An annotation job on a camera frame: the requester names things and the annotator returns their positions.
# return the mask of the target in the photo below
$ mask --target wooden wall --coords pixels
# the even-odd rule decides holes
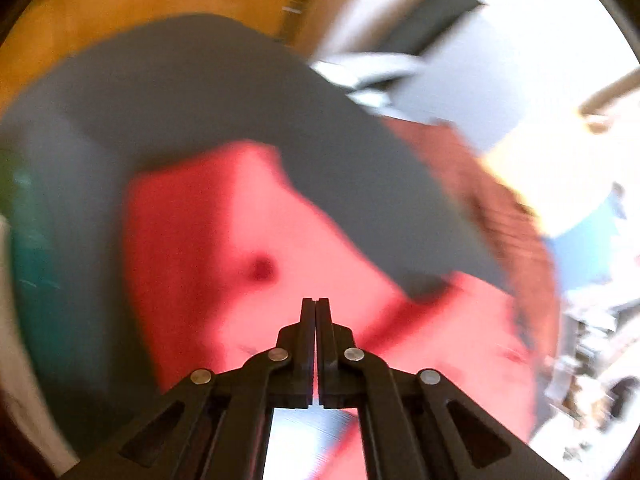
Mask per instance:
[[[316,25],[298,35],[309,54],[345,0],[312,7]],[[0,46],[0,114],[26,85],[57,62],[136,25],[189,12],[227,16],[276,36],[290,0],[33,0]]]

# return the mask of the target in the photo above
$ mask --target white surface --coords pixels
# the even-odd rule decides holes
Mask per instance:
[[[276,408],[264,464],[264,480],[310,480],[353,417],[325,410],[314,400],[306,410]]]
[[[626,376],[640,377],[640,344],[632,346],[603,374],[603,383],[611,384]],[[593,447],[581,455],[582,461],[562,459],[564,447],[576,442],[580,435],[573,429],[569,416],[557,413],[533,436],[529,445],[542,458],[570,480],[604,480],[618,463],[640,425],[638,394],[628,406],[624,420],[614,421],[609,430],[595,433]]]
[[[400,1],[351,0],[316,57],[362,50],[380,16]],[[575,107],[638,66],[598,0],[485,1],[482,15],[514,44],[532,114]],[[468,55],[474,55],[472,45]]]
[[[328,81],[353,89],[414,75],[424,67],[422,58],[397,52],[348,52],[328,56],[311,65]]]
[[[391,100],[386,92],[372,88],[365,88],[364,90],[351,92],[350,94],[347,94],[347,97],[360,106],[370,108],[384,108],[391,104]]]

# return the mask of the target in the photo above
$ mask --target metal rivet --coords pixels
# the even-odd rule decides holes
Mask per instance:
[[[287,352],[284,348],[272,348],[269,350],[269,359],[272,361],[284,361],[287,357],[289,357],[289,352]]]
[[[194,384],[207,384],[211,380],[211,372],[201,368],[191,373],[191,382]]]
[[[349,361],[360,361],[364,357],[364,352],[359,348],[347,348],[344,351],[344,356]]]
[[[424,384],[438,384],[440,382],[440,374],[436,370],[423,370],[420,372],[420,380]]]

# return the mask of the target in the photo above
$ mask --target teal fabric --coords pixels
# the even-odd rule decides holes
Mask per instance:
[[[153,396],[156,384],[150,364],[131,360],[142,393],[129,396],[129,402],[113,402],[110,390],[92,383],[85,373],[78,357],[87,345],[82,342],[84,336],[76,333],[79,323],[73,310],[67,308],[42,183],[11,150],[0,150],[0,213],[11,226],[15,306],[22,338],[58,427],[83,456],[136,414],[142,406],[140,397]],[[104,356],[86,351],[100,368]],[[106,372],[116,382],[125,382],[118,380],[117,372]]]

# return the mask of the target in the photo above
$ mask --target gray cloth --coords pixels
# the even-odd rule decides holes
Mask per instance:
[[[527,112],[522,76],[509,44],[481,10],[460,19],[422,55],[420,74],[389,89],[393,106],[419,123],[454,123],[481,155]]]
[[[60,356],[64,381],[30,351],[80,453],[154,392],[122,280],[128,181],[242,138],[278,147],[296,189],[409,295],[452,270],[503,286],[474,227],[409,148],[285,47],[204,14],[118,35],[59,65],[0,123],[4,147],[41,183],[57,243],[72,350]]]

